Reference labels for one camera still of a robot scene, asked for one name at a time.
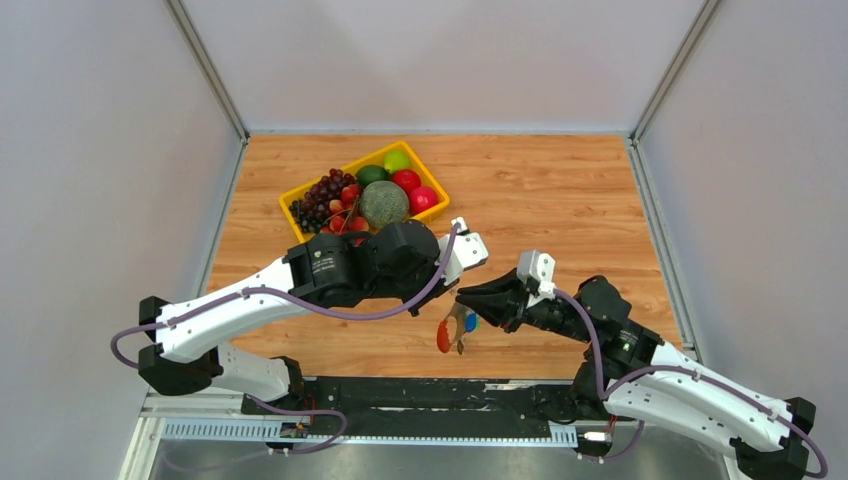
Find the blue key tag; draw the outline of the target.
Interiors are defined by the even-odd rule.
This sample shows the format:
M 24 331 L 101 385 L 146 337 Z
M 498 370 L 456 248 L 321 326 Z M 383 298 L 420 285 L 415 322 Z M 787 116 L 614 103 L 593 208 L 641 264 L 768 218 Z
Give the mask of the blue key tag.
M 471 333 L 478 328 L 478 316 L 475 313 L 470 313 L 464 320 L 464 331 Z

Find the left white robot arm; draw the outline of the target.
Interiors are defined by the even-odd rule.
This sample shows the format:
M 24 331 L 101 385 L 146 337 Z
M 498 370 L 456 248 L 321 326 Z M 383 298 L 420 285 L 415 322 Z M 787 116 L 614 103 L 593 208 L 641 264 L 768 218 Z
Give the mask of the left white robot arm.
M 318 234 L 260 272 L 204 297 L 178 304 L 158 297 L 142 301 L 139 325 L 151 330 L 153 342 L 140 350 L 136 368 L 162 395 L 215 385 L 292 414 L 306 399 L 305 386 L 294 379 L 297 363 L 240 351 L 231 338 L 310 311 L 366 321 L 368 315 L 349 310 L 372 298 L 401 300 L 388 316 L 416 316 L 482 255 L 478 235 L 460 220 L 442 239 L 413 220 L 375 234 Z

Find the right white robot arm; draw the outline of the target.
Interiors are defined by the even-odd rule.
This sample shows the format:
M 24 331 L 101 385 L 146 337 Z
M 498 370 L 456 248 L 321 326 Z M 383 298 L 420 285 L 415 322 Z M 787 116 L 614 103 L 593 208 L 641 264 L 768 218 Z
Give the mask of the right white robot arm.
M 573 295 L 512 270 L 460 289 L 457 300 L 511 333 L 523 325 L 588 344 L 571 403 L 696 440 L 735 461 L 750 479 L 825 477 L 828 464 L 810 438 L 816 407 L 756 393 L 699 364 L 631 320 L 632 306 L 603 276 Z

